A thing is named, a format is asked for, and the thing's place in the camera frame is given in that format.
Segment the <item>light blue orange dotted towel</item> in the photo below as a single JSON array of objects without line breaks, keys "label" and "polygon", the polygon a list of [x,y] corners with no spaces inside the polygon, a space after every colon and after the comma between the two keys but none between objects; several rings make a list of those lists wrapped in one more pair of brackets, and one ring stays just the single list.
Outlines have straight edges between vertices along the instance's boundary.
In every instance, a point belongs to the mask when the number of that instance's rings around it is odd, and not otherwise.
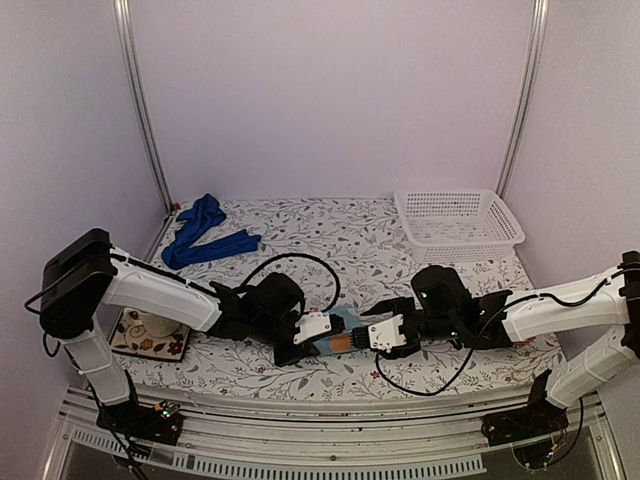
[{"label": "light blue orange dotted towel", "polygon": [[314,342],[320,356],[333,356],[357,351],[351,341],[351,331],[362,326],[355,309],[348,305],[335,306],[330,314],[337,315],[344,322],[344,330],[338,334],[319,339]]}]

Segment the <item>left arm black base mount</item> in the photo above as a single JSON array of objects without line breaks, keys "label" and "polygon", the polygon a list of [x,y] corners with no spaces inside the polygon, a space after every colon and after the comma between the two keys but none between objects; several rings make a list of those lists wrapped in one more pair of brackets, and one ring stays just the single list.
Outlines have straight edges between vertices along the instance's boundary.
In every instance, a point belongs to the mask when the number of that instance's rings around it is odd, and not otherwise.
[{"label": "left arm black base mount", "polygon": [[121,434],[127,439],[169,446],[178,444],[184,422],[178,404],[164,400],[153,406],[144,406],[133,391],[123,403],[107,406],[98,400],[97,406],[97,425],[100,428]]}]

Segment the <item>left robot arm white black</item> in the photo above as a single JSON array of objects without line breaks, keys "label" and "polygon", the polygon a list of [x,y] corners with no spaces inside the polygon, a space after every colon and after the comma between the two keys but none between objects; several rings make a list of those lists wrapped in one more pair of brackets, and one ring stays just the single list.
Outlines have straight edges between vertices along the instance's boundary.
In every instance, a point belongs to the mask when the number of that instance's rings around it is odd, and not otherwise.
[{"label": "left robot arm white black", "polygon": [[134,309],[214,338],[255,337],[284,349],[287,360],[304,356],[333,330],[328,313],[306,312],[302,290],[284,274],[272,273],[256,286],[204,287],[113,246],[103,229],[89,230],[46,263],[41,290],[24,307],[67,350],[128,434],[141,433],[149,415],[132,399],[132,385],[98,325],[101,305]]}]

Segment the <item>dark blue towel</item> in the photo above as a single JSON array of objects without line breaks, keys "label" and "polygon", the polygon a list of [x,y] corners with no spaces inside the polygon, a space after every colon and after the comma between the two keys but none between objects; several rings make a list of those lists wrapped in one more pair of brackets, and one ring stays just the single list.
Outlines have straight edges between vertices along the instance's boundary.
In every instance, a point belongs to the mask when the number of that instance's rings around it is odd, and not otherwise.
[{"label": "dark blue towel", "polygon": [[261,236],[250,235],[247,230],[197,245],[209,230],[220,226],[226,218],[219,201],[211,194],[197,199],[190,209],[178,215],[181,227],[161,253],[164,264],[172,270],[181,270],[190,265],[257,251]]}]

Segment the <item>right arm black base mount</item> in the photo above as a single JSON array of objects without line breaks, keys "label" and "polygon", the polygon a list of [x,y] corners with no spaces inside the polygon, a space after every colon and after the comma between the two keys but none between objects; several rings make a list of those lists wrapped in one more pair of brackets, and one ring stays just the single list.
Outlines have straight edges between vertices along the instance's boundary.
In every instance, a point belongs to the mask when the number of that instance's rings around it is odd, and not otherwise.
[{"label": "right arm black base mount", "polygon": [[482,417],[481,433],[490,446],[560,432],[569,426],[567,408],[558,408],[546,400],[550,375],[551,371],[546,370],[534,380],[525,406]]}]

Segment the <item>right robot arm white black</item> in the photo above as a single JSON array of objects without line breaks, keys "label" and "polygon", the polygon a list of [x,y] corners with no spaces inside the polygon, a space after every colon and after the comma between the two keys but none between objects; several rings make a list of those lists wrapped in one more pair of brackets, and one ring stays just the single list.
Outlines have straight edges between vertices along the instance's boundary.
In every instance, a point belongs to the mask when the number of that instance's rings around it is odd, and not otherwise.
[{"label": "right robot arm white black", "polygon": [[388,319],[351,333],[352,344],[386,359],[404,358],[424,340],[447,340],[469,352],[511,347],[548,333],[605,326],[572,360],[539,375],[517,427],[537,436],[583,395],[639,362],[639,254],[592,277],[531,291],[474,297],[455,269],[439,265],[411,280],[414,295],[381,301],[370,314]]}]

